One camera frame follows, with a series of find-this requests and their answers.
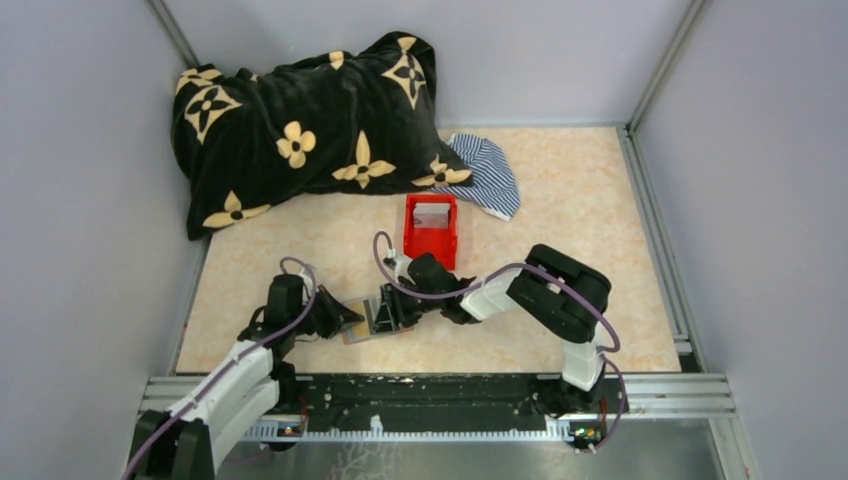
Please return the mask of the gold striped credit card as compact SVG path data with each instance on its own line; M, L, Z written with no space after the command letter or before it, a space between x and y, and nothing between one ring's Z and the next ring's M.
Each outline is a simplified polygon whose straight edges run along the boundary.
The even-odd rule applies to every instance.
M350 326L343 335L345 344L354 344L366 341L371 336L370 319L371 307L368 299L360 299L347 304L352 311L362 317L362 321Z

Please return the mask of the pink leather card holder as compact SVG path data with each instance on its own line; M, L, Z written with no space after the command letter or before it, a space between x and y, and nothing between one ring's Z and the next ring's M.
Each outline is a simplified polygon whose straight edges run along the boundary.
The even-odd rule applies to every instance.
M392 335L411 333L415 329L414 326L411 326L389 331L387 328L379 327L376 322L380 306L379 295L371 295L348 300L344 302L344 305L363 317L362 322L347 327L342 331L342 340L345 345L381 339Z

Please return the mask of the red plastic bin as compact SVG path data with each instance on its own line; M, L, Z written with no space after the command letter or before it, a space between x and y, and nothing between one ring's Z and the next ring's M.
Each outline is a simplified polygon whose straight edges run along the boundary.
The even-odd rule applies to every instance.
M416 229L412 225L412 210L417 203L449 203L451 205L448 229ZM456 268L458 251L458 206L449 194L409 194L406 196L403 226L403 252L411 258L430 253L447 270Z

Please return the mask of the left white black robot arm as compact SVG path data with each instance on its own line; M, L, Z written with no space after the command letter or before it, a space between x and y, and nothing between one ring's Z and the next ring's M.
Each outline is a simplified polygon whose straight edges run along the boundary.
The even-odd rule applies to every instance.
M141 414L123 478L213 479L262 416L293 412L304 420L304 388L285 356L300 335L329 339L363 320L309 265L275 276L265 304L212 372L167 408Z

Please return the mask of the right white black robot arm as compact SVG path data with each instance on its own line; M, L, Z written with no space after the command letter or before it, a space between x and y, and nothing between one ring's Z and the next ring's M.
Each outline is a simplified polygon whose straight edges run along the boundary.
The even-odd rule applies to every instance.
M386 281L379 316L392 329L430 311L459 325L523 311L562 342L567 406L588 412L601 400L603 355L618 351L620 340L604 317L612 285L599 271L544 244L480 278L457 277L431 253L410 258L390 248L374 259Z

